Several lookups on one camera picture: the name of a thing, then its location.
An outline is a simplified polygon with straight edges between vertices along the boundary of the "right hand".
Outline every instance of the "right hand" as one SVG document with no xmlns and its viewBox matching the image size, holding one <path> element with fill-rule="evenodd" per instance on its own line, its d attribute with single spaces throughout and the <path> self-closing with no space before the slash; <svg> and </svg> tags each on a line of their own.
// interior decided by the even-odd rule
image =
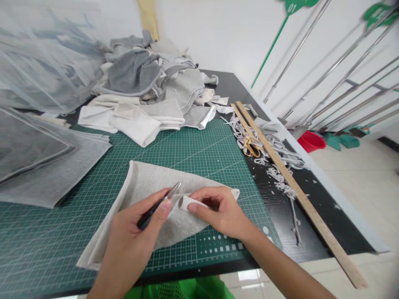
<svg viewBox="0 0 399 299">
<path fill-rule="evenodd" d="M 245 216 L 229 187 L 205 187 L 190 195 L 216 211 L 197 203 L 188 205 L 188 210 L 198 218 L 231 238 L 243 240 L 256 226 Z"/>
</svg>

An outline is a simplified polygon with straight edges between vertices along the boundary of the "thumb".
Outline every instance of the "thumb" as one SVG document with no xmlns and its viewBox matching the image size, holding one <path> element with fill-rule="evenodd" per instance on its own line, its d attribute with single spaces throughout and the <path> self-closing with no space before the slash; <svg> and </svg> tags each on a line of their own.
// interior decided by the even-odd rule
<svg viewBox="0 0 399 299">
<path fill-rule="evenodd" d="M 190 203 L 187 209 L 196 215 L 198 218 L 202 219 L 203 221 L 209 223 L 210 225 L 214 226 L 217 221 L 217 212 L 212 211 L 200 204 L 197 203 Z"/>
<path fill-rule="evenodd" d="M 156 240 L 162 225 L 169 215 L 171 206 L 172 202 L 170 199 L 165 199 L 163 202 L 161 202 L 161 204 L 155 210 L 155 213 L 152 215 L 150 223 L 145 228 L 144 233 L 153 236 Z"/>
</svg>

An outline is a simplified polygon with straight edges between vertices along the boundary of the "left hand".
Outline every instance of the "left hand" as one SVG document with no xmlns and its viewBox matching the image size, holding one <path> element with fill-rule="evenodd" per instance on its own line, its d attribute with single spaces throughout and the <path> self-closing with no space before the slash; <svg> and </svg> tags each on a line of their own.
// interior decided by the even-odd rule
<svg viewBox="0 0 399 299">
<path fill-rule="evenodd" d="M 88 299 L 123 298 L 140 277 L 169 215 L 170 199 L 159 205 L 144 231 L 137 227 L 137 222 L 169 190 L 162 189 L 114 216 L 103 262 Z"/>
</svg>

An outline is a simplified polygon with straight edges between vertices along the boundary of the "red bucket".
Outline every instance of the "red bucket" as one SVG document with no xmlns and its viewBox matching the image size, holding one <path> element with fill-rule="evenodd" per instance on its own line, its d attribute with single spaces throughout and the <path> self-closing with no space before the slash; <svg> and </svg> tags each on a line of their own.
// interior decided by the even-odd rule
<svg viewBox="0 0 399 299">
<path fill-rule="evenodd" d="M 309 131 L 306 131 L 298 139 L 298 143 L 308 153 L 323 149 L 326 146 L 325 140 L 322 137 Z"/>
</svg>

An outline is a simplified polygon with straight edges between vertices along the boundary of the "hand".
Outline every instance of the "hand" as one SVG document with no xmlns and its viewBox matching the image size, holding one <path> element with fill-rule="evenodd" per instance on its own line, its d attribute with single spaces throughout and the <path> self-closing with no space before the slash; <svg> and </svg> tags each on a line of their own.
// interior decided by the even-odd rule
<svg viewBox="0 0 399 299">
<path fill-rule="evenodd" d="M 137 227 L 137 222 L 169 190 L 160 190 L 114 216 L 103 262 L 87 298 L 123 298 L 134 285 L 147 265 L 159 231 L 169 215 L 170 199 L 159 205 L 144 231 Z"/>
<path fill-rule="evenodd" d="M 190 195 L 214 210 L 197 203 L 188 205 L 188 210 L 231 238 L 243 240 L 257 227 L 245 216 L 229 187 L 205 187 Z"/>
</svg>

